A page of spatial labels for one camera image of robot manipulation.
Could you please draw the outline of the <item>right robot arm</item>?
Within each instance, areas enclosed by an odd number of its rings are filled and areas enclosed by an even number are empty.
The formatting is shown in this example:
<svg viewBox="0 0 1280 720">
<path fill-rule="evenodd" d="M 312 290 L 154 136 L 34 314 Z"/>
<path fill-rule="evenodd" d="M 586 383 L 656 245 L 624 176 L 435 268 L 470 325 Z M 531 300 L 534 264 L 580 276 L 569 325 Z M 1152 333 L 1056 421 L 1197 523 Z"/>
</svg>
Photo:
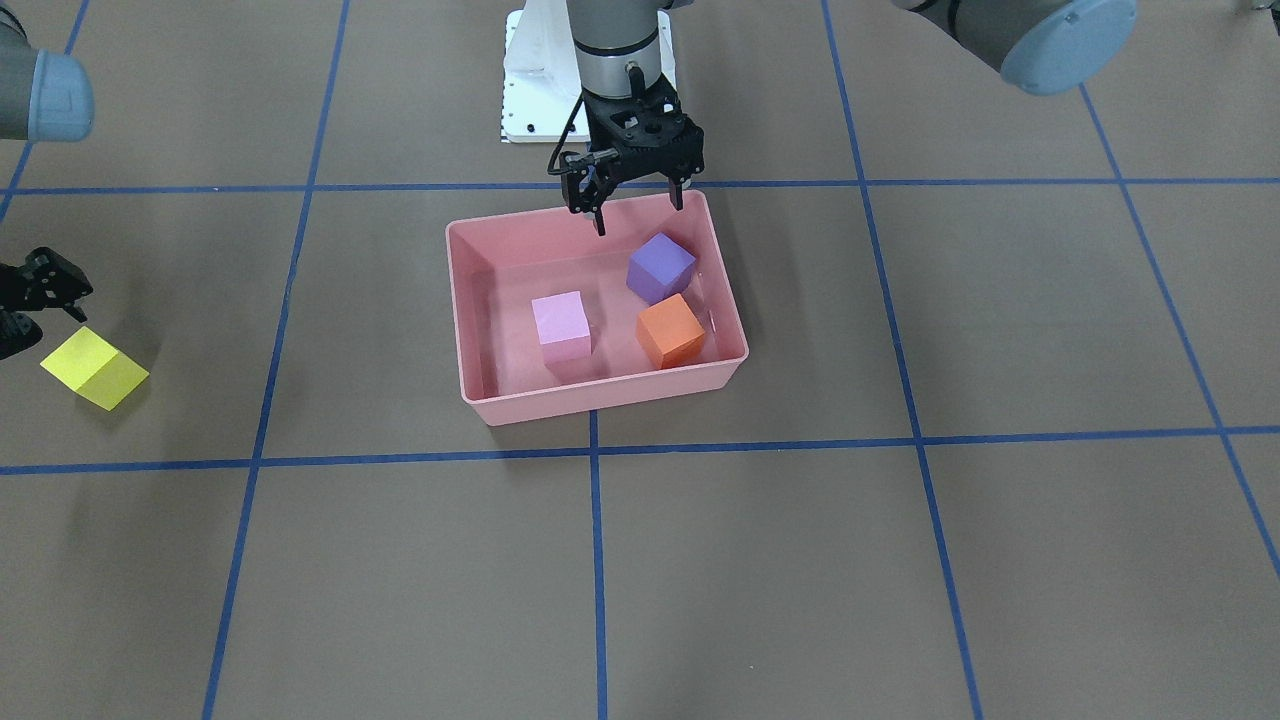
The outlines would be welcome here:
<svg viewBox="0 0 1280 720">
<path fill-rule="evenodd" d="M 82 64 L 67 53 L 36 47 L 18 15 L 1 9 L 1 137 L 4 141 L 78 142 L 95 117 L 93 90 Z M 93 292 L 84 272 L 50 247 L 23 263 L 1 265 L 1 359 L 35 347 L 44 332 L 31 316 L 64 311 L 87 322 L 83 299 Z"/>
</svg>

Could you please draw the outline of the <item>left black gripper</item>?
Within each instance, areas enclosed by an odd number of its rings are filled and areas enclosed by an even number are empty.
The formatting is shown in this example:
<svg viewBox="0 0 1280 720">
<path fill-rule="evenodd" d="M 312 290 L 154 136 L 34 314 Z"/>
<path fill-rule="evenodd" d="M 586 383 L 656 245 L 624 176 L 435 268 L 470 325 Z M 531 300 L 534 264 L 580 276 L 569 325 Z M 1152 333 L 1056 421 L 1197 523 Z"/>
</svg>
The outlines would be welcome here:
<svg viewBox="0 0 1280 720">
<path fill-rule="evenodd" d="M 589 214 L 596 234 L 607 234 L 604 204 L 621 186 L 662 176 L 672 208 L 704 170 L 704 131 L 686 114 L 676 87 L 658 79 L 636 97 L 603 97 L 582 90 L 573 106 L 585 110 L 588 151 L 559 151 L 559 187 L 572 214 Z"/>
</svg>

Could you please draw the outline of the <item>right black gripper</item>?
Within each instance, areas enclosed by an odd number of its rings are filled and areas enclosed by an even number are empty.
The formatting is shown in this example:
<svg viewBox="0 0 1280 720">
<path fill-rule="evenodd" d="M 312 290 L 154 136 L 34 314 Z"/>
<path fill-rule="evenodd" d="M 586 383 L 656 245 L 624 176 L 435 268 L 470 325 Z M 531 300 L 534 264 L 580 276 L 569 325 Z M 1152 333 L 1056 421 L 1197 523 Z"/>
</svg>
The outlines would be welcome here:
<svg viewBox="0 0 1280 720">
<path fill-rule="evenodd" d="M 33 313 L 61 310 L 84 324 L 81 302 L 93 292 L 84 272 L 50 247 L 31 251 L 20 265 L 1 265 L 1 359 L 22 354 L 44 340 Z"/>
</svg>

